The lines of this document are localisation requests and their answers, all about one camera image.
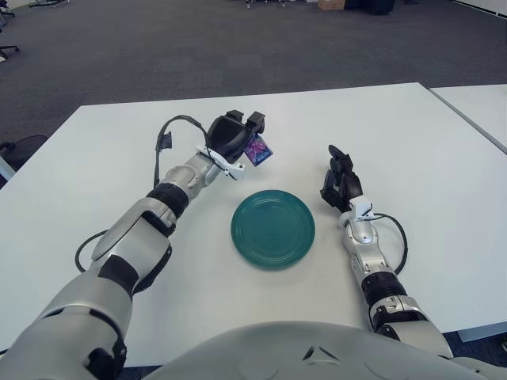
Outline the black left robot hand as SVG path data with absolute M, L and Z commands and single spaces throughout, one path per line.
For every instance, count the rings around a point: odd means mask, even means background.
M 255 135 L 264 132 L 265 115 L 253 112 L 243 122 L 244 114 L 231 110 L 219 116 L 208 130 L 206 146 L 220 154 L 230 164 L 234 164 L 245 152 Z

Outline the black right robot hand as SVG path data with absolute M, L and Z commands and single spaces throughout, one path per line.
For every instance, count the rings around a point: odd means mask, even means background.
M 363 195 L 359 177 L 353 172 L 353 162 L 334 145 L 329 145 L 330 169 L 327 170 L 321 197 L 331 206 L 344 213 L 351 210 L 350 200 Z

